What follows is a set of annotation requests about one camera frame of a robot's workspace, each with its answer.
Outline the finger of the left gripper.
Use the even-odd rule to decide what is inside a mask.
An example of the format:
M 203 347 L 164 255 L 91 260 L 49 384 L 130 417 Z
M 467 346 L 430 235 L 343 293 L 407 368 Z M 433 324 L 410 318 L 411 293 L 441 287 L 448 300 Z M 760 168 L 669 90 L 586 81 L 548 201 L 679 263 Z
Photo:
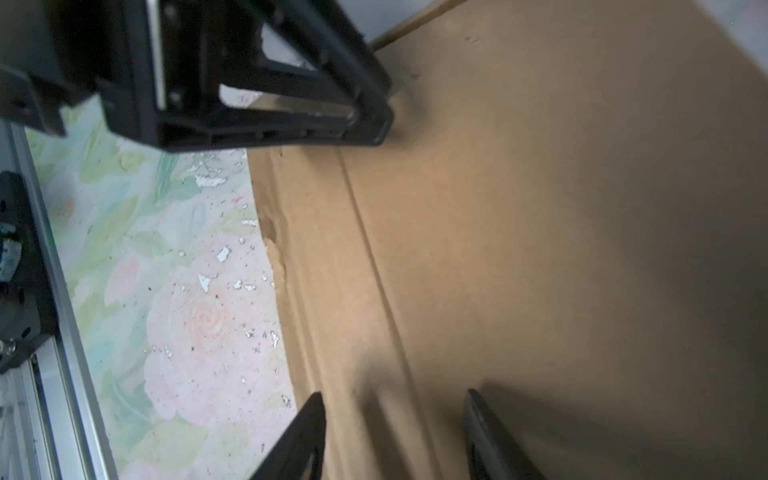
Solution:
M 171 153 L 377 146 L 392 82 L 334 1 L 106 1 L 115 134 Z

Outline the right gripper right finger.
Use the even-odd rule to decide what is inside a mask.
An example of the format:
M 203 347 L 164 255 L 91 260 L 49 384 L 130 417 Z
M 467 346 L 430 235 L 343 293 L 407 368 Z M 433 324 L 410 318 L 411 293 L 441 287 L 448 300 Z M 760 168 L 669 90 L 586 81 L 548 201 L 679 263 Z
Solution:
M 464 399 L 463 429 L 472 480 L 545 479 L 475 389 L 469 389 Z

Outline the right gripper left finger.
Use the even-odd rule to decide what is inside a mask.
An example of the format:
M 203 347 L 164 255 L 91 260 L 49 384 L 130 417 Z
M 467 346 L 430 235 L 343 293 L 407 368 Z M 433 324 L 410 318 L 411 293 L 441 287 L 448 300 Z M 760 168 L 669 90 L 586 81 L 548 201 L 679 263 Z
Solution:
M 320 480 L 326 429 L 323 397 L 314 392 L 249 479 Z

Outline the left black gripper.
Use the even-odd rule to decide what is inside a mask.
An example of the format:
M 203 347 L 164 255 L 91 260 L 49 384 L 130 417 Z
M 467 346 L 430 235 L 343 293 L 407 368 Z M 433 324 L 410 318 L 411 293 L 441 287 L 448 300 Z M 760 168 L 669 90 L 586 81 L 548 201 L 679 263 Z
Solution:
M 161 6 L 159 1 L 2 2 L 2 118 L 63 137 L 62 109 L 97 95 L 112 132 L 159 136 Z

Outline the brown cardboard box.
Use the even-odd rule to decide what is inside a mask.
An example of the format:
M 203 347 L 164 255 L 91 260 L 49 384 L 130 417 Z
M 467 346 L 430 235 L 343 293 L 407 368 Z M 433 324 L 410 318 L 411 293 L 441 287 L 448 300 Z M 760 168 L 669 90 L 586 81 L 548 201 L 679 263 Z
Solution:
M 377 148 L 249 152 L 327 479 L 767 475 L 767 79 L 695 1 L 467 1 L 378 53 Z

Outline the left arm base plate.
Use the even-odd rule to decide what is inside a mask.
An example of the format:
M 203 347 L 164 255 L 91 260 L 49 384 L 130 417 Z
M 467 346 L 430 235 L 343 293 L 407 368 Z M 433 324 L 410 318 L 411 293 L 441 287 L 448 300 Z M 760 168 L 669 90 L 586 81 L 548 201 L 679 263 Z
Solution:
M 1 173 L 1 371 L 59 332 L 59 318 L 23 178 Z

